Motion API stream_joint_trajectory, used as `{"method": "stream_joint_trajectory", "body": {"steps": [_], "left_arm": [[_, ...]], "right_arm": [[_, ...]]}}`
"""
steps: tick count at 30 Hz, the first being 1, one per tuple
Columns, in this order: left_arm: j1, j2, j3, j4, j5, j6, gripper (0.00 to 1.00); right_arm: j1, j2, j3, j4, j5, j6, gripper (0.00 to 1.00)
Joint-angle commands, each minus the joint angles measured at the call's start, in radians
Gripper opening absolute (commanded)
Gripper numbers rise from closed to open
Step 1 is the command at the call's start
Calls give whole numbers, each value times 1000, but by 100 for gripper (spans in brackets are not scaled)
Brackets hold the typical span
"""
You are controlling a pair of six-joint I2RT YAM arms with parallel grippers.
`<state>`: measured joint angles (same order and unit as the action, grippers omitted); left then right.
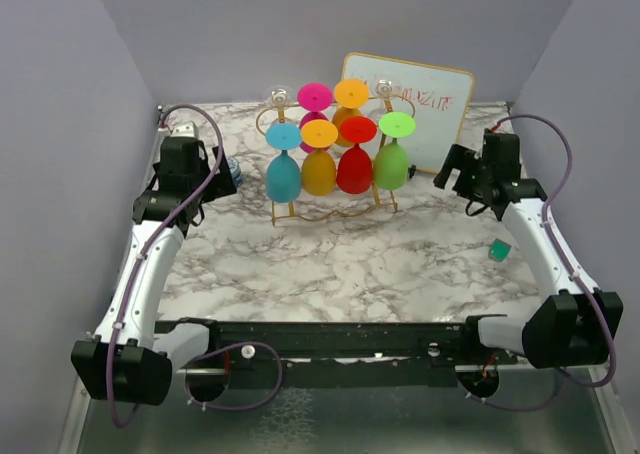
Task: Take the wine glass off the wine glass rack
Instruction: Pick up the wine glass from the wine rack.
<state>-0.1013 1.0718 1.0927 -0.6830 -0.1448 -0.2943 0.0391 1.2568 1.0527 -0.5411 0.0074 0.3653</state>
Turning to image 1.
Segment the red wine glass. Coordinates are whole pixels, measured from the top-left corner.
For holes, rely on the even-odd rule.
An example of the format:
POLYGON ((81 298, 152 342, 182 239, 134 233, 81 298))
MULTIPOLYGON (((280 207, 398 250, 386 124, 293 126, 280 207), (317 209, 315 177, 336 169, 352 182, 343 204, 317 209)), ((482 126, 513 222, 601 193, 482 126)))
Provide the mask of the red wine glass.
POLYGON ((342 137, 352 146, 341 156, 337 169, 337 186, 348 194, 366 192, 372 184, 373 165, 369 154, 361 147, 377 133, 376 124, 367 117, 346 119, 339 128, 342 137))

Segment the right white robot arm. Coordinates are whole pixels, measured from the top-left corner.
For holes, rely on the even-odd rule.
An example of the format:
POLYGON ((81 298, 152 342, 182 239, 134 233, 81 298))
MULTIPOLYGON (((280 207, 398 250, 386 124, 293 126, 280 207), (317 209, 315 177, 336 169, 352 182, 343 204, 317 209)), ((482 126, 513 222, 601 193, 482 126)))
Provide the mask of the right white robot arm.
POLYGON ((444 188, 459 172, 454 192, 490 209, 511 233, 541 298, 531 314, 471 316, 459 341, 461 357, 481 365, 502 349, 536 368, 597 365, 610 355, 623 312, 620 296, 602 290, 579 266, 546 205, 535 179, 522 175, 517 136, 487 131, 481 152, 451 146, 434 179, 444 188))

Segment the green wine glass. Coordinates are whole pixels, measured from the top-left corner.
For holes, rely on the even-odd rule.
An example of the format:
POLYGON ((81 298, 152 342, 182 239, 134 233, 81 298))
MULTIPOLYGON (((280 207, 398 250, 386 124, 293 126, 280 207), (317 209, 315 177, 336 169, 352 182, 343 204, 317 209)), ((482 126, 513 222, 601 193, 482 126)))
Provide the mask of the green wine glass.
POLYGON ((374 158, 373 182, 380 189, 396 190, 406 183, 409 170, 407 152, 398 141, 415 132, 416 121, 407 113, 389 112, 380 118, 378 127, 391 142, 380 148, 374 158))

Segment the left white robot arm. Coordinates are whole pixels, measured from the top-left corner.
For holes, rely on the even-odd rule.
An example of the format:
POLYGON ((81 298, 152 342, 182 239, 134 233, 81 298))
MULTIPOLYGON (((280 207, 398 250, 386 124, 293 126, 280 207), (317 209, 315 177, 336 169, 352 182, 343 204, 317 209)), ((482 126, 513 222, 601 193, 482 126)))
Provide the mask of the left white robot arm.
POLYGON ((203 207, 236 191, 226 156, 193 135, 171 134, 160 145, 150 184, 135 200, 126 259, 111 304, 71 362, 96 400, 160 405, 175 372, 190 361, 206 369, 221 345, 201 321, 156 331, 160 297, 189 228, 203 207))

